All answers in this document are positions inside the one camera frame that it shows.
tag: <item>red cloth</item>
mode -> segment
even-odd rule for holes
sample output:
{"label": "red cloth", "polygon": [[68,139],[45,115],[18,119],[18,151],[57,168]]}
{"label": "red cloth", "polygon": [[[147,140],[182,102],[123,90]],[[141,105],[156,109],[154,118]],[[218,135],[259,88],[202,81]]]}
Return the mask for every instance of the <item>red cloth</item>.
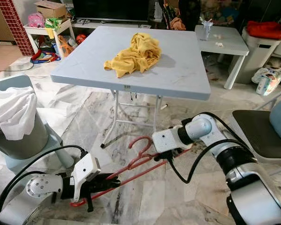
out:
{"label": "red cloth", "polygon": [[247,31],[250,36],[257,38],[281,39],[281,24],[277,22],[249,21]]}

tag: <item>yellow cloth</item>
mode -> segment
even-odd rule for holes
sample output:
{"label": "yellow cloth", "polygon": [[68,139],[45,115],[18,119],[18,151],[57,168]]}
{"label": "yellow cloth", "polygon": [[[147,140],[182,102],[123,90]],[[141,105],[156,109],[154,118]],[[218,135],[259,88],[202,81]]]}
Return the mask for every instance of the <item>yellow cloth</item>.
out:
{"label": "yellow cloth", "polygon": [[54,33],[53,33],[53,29],[52,28],[47,28],[45,27],[45,30],[47,31],[49,38],[53,39],[54,38]]}
{"label": "yellow cloth", "polygon": [[136,33],[130,41],[130,47],[120,51],[115,58],[104,63],[104,69],[114,69],[117,77],[135,70],[144,72],[156,64],[161,55],[159,41],[146,33]]}

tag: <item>tv stand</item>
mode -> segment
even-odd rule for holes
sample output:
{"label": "tv stand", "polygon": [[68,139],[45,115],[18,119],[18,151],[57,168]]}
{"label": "tv stand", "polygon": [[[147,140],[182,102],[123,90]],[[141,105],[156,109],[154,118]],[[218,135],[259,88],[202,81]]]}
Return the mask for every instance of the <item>tv stand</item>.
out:
{"label": "tv stand", "polygon": [[144,22],[122,22],[122,21],[109,21],[109,20],[89,20],[89,19],[77,19],[77,22],[72,23],[72,27],[77,28],[90,28],[96,29],[98,26],[109,26],[109,27],[128,27],[128,28],[148,28],[150,25]]}

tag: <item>gray bucket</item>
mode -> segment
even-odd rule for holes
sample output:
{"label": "gray bucket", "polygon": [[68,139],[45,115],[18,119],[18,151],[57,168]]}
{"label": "gray bucket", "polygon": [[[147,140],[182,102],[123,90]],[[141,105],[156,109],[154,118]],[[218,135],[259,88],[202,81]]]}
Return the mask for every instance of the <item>gray bucket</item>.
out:
{"label": "gray bucket", "polygon": [[11,158],[27,159],[38,154],[44,148],[48,137],[48,132],[36,112],[31,134],[24,135],[21,140],[6,140],[3,132],[0,130],[0,151]]}

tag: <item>television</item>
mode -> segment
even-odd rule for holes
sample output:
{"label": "television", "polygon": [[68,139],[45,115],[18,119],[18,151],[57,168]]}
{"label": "television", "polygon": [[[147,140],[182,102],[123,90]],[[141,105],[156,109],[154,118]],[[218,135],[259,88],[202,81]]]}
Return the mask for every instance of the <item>television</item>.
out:
{"label": "television", "polygon": [[106,21],[148,21],[149,0],[73,0],[77,18]]}

